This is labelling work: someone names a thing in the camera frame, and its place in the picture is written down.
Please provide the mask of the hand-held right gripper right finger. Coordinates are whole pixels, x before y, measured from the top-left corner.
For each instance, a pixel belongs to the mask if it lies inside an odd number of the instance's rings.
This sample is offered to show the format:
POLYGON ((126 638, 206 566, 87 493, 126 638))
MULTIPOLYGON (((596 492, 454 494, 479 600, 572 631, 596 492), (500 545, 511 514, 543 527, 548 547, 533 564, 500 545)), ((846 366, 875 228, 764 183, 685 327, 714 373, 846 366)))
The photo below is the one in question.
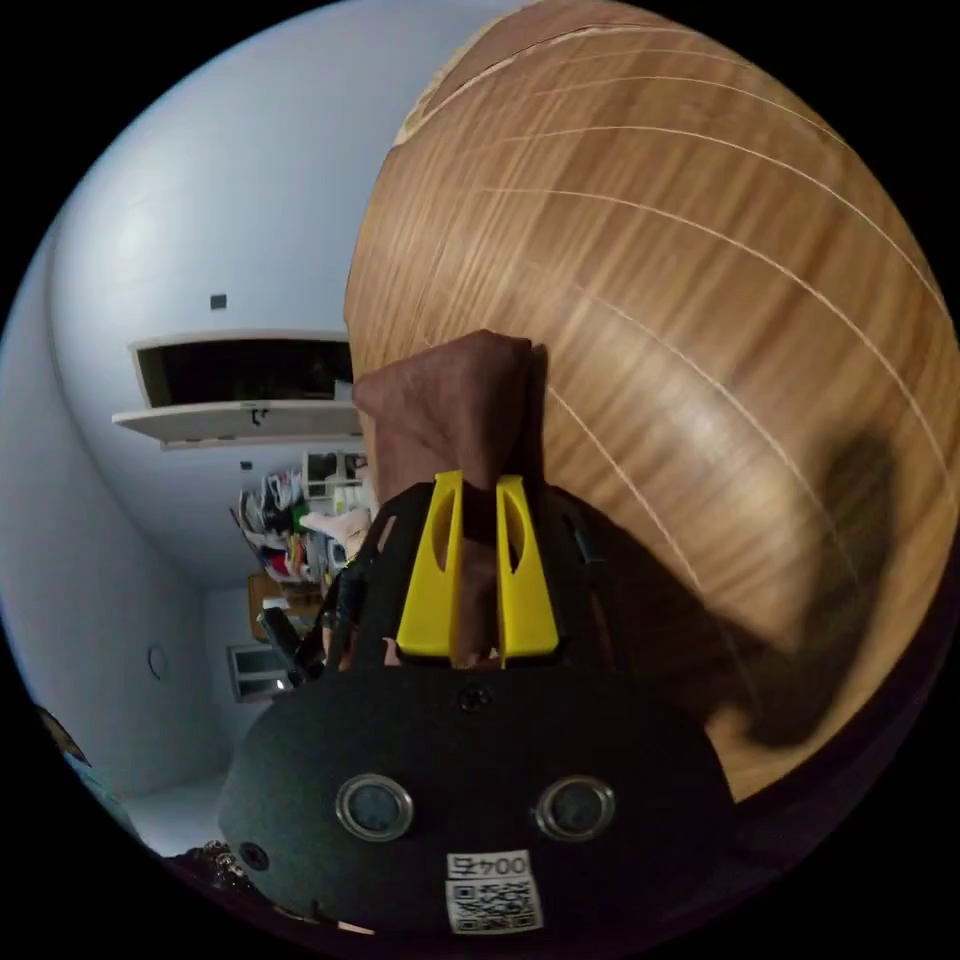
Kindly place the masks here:
POLYGON ((522 477, 500 478, 495 502, 498 656, 507 669, 552 657, 560 635, 522 477))

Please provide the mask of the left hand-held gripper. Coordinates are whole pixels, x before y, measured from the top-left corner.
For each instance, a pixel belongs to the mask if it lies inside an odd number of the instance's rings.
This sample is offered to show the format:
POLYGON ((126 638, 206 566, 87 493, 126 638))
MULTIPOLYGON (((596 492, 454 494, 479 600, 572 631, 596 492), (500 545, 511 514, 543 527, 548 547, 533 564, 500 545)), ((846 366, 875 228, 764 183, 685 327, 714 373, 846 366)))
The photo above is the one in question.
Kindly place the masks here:
POLYGON ((319 677, 330 663, 338 671, 352 665, 365 596, 362 565, 347 564, 332 582, 313 627, 300 642, 299 668, 305 677, 319 677))

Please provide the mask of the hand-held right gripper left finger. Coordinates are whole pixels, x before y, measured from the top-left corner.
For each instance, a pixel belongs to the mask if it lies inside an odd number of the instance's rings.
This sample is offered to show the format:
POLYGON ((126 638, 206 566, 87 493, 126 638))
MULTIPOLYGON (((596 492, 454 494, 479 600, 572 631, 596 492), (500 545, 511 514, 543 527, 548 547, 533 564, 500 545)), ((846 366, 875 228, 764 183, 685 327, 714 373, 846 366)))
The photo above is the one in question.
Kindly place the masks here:
POLYGON ((463 473, 435 475, 395 637, 401 653, 454 653, 460 613, 463 473))

